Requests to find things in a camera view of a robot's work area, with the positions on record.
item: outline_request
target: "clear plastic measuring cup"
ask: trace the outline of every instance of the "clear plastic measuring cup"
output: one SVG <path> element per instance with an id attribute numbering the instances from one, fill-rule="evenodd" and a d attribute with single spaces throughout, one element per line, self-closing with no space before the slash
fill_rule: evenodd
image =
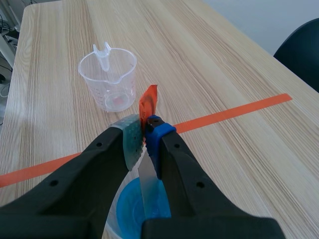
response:
<path id="1" fill-rule="evenodd" d="M 86 55 L 78 71 L 94 97 L 98 107 L 108 112 L 119 112 L 130 107 L 136 96 L 135 55 L 121 48 L 111 48 L 107 42 L 99 51 Z"/>

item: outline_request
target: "wooden table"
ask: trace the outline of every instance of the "wooden table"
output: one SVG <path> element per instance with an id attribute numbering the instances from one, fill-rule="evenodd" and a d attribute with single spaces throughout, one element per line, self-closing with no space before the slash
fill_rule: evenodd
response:
<path id="1" fill-rule="evenodd" d="M 287 238 L 319 237 L 319 95 L 196 0 L 65 0 L 23 15 L 0 138 L 0 173 L 80 152 L 138 113 L 98 109 L 78 74 L 107 41 L 138 59 L 137 98 L 159 85 L 157 114 L 176 124 L 280 93 L 293 100 L 181 136 L 212 180 Z M 0 189 L 3 205 L 44 176 Z"/>

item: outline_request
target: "cable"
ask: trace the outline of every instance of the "cable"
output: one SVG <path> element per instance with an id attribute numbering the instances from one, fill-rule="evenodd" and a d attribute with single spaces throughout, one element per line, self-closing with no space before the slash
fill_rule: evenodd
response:
<path id="1" fill-rule="evenodd" d="M 0 66 L 3 68 L 6 68 L 7 70 L 10 70 L 8 67 L 2 66 L 2 65 L 0 65 Z"/>
<path id="2" fill-rule="evenodd" d="M 3 27 L 3 18 L 1 16 L 1 14 L 0 14 L 0 17 L 1 17 L 1 29 L 0 29 L 0 34 L 1 34 L 2 33 L 2 27 Z"/>
<path id="3" fill-rule="evenodd" d="M 8 95 L 9 95 L 9 92 L 8 92 L 8 94 L 7 94 L 6 96 L 4 96 L 4 95 L 2 94 L 3 89 L 5 89 L 7 86 L 10 87 L 10 82 L 9 82 L 8 84 L 6 84 L 5 86 L 3 86 L 3 88 L 2 88 L 1 91 L 0 91 L 0 96 L 3 97 L 3 98 L 7 98 Z"/>

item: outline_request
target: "orange tape strip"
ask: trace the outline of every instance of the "orange tape strip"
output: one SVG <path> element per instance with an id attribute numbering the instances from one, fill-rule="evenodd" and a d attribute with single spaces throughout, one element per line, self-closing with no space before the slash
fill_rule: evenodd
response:
<path id="1" fill-rule="evenodd" d="M 80 155 L 81 153 L 71 154 L 62 158 L 51 160 L 45 163 L 37 164 L 28 168 L 14 171 L 12 173 L 7 173 L 0 176 L 0 188 L 18 183 L 30 178 L 35 178 L 47 173 L 52 173 L 59 167 L 61 167 L 66 162 L 70 161 L 72 158 Z"/>
<path id="2" fill-rule="evenodd" d="M 200 117 L 197 119 L 189 120 L 183 123 L 174 125 L 178 133 L 187 132 L 196 128 L 207 126 L 213 123 L 217 123 L 223 120 L 241 116 L 250 112 L 261 110 L 266 107 L 274 106 L 283 102 L 292 100 L 288 94 L 281 94 L 266 98 L 264 100 L 249 103 L 243 106 L 238 106 L 229 110 L 214 113 L 208 116 Z M 66 157 L 51 160 L 45 163 L 41 163 L 32 167 L 24 168 L 12 173 L 7 173 L 0 176 L 0 187 L 5 187 L 10 184 L 18 183 L 30 178 L 41 176 L 43 174 L 51 173 L 66 162 L 75 158 L 80 153 L 75 153 Z"/>
<path id="3" fill-rule="evenodd" d="M 176 127 L 177 133 L 183 133 L 213 123 L 221 122 L 223 120 L 227 120 L 237 116 L 242 116 L 244 114 L 261 110 L 263 108 L 274 106 L 290 100 L 292 100 L 292 98 L 288 94 L 281 94 L 260 101 L 255 101 L 253 103 L 249 103 L 243 106 L 231 108 L 229 110 L 214 113 L 208 116 L 203 116 L 183 123 L 178 123 L 174 126 Z"/>

